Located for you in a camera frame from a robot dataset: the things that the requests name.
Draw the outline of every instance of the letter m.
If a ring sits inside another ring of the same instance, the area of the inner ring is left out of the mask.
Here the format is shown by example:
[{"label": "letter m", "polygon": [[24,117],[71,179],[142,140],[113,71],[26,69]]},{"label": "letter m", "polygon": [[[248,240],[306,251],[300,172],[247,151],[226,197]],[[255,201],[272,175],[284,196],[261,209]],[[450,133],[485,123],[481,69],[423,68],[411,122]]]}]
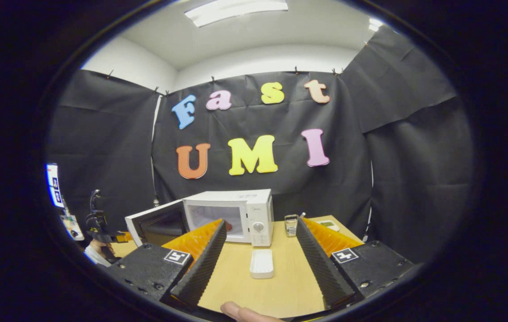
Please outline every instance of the letter m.
[{"label": "letter m", "polygon": [[252,173],[258,161],[260,163],[256,170],[259,173],[278,171],[278,166],[274,163],[272,142],[274,142],[273,135],[262,135],[256,140],[254,149],[250,149],[242,138],[228,141],[228,145],[232,148],[232,168],[228,172],[231,175],[244,174],[244,168],[242,168],[242,163],[244,163],[248,172]]}]

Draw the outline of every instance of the white plastic container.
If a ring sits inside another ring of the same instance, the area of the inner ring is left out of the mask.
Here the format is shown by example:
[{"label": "white plastic container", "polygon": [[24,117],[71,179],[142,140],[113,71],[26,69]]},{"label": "white plastic container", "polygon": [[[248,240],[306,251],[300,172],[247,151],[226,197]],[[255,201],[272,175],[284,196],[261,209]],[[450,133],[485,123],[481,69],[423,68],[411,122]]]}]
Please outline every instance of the white plastic container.
[{"label": "white plastic container", "polygon": [[270,279],[274,277],[274,260],[271,249],[252,251],[250,274],[254,279]]}]

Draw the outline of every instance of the fluorescent light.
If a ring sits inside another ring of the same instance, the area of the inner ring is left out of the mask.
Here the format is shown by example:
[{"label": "fluorescent light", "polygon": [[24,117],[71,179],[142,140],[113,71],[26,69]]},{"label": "fluorescent light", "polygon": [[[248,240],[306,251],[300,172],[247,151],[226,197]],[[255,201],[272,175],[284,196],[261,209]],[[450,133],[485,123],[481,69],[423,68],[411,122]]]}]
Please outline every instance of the fluorescent light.
[{"label": "fluorescent light", "polygon": [[383,25],[383,23],[380,20],[376,20],[376,19],[373,19],[373,18],[369,18],[369,24],[370,25],[374,25],[376,27],[380,27],[380,26]]},{"label": "fluorescent light", "polygon": [[288,11],[285,0],[216,0],[185,12],[197,27],[242,14]]}]

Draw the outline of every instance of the black fabric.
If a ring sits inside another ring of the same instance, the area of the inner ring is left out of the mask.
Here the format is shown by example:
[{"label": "black fabric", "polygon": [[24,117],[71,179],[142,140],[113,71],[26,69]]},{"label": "black fabric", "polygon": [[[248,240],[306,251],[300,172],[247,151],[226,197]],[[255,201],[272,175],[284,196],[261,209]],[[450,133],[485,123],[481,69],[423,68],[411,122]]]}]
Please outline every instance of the black fabric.
[{"label": "black fabric", "polygon": [[[318,104],[303,85],[310,80],[325,84],[330,102]],[[266,82],[280,82],[285,99],[264,104],[260,88]],[[217,90],[231,92],[228,110],[208,110],[209,95]],[[187,96],[196,96],[194,122],[178,128],[172,107]],[[369,215],[371,169],[365,138],[355,111],[348,103],[345,83],[332,73],[261,73],[231,77],[192,86],[162,98],[156,118],[152,158],[155,188],[161,203],[207,190],[271,188],[274,216],[288,214],[334,215],[356,235],[363,235]],[[323,130],[322,142],[328,165],[309,167],[307,143],[301,132]],[[278,171],[233,176],[228,141],[237,137],[250,148],[261,135],[273,135],[274,161]],[[185,179],[178,173],[176,148],[190,145],[190,167],[196,169],[195,146],[209,143],[208,169],[199,179]]]},{"label": "black fabric", "polygon": [[152,118],[157,96],[128,81],[77,71],[52,119],[46,161],[59,165],[64,199],[84,234],[91,191],[107,227],[126,230],[125,216],[152,208]]},{"label": "black fabric", "polygon": [[466,113],[411,41],[381,27],[340,76],[372,159],[370,238],[416,263],[462,219],[474,175]]},{"label": "black fabric", "polygon": [[462,219],[474,173],[472,134],[458,98],[366,135],[373,161],[372,235],[425,261]]},{"label": "black fabric", "polygon": [[341,74],[363,133],[456,96],[437,65],[409,39],[381,27]]}]

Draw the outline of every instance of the microwave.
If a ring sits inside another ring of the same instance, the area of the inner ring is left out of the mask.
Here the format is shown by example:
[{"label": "microwave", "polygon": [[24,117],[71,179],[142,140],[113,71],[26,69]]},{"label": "microwave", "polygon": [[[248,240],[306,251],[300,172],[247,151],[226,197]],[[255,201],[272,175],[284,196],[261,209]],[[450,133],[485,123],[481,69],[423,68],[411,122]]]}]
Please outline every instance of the microwave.
[{"label": "microwave", "polygon": [[274,230],[272,190],[205,191],[125,217],[137,246],[162,245],[223,218],[227,242],[270,246]]}]

